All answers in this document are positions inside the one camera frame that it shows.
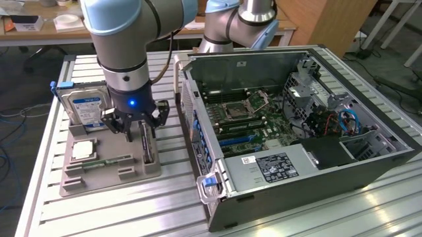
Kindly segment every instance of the power supply label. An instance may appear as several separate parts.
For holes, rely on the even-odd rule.
[[[299,176],[286,153],[256,158],[256,164],[268,183]]]

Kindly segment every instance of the aluminum slotted table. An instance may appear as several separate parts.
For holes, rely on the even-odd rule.
[[[413,138],[422,143],[422,128],[329,50],[318,47],[315,50]],[[148,54],[151,78],[159,74],[167,54],[168,52]],[[421,155],[389,171],[361,190],[226,231],[210,233],[175,109],[172,75],[170,67],[162,81],[152,87],[155,99],[167,99],[171,105],[167,124],[156,131],[162,176],[64,198],[59,195],[59,183],[68,116],[57,99],[53,99],[19,220],[17,237],[345,237],[395,234],[414,236],[422,233]],[[95,55],[67,58],[59,81],[88,82],[103,79]],[[334,93],[341,92],[342,87],[327,72],[321,72],[321,80]]]

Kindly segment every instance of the blue hard drive label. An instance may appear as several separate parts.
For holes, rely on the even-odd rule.
[[[80,103],[88,103],[88,102],[95,102],[95,101],[100,101],[102,99],[99,97],[93,97],[93,98],[85,98],[85,99],[77,99],[73,100],[75,104],[80,104]]]
[[[256,164],[268,183],[299,176],[286,153],[256,158]]]
[[[79,120],[85,127],[104,126],[102,123],[102,99],[99,97],[76,99],[73,102],[75,112]]]

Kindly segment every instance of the blue led light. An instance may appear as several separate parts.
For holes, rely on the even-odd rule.
[[[135,100],[130,100],[130,106],[135,106],[136,105],[136,101]]]

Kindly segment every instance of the wooden desk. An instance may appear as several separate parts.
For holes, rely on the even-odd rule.
[[[53,44],[73,44],[91,43],[91,36],[87,30],[57,33],[53,26],[53,18],[60,12],[67,11],[67,7],[43,7],[39,2],[25,2],[25,13],[29,15],[40,15],[47,21],[41,31],[39,32],[17,32],[15,29],[4,32],[4,19],[0,19],[0,46],[29,46],[29,45],[53,45]],[[288,45],[291,35],[296,29],[295,24],[288,21],[284,13],[279,11],[279,45]],[[175,36],[175,39],[200,39],[203,30],[183,29]]]

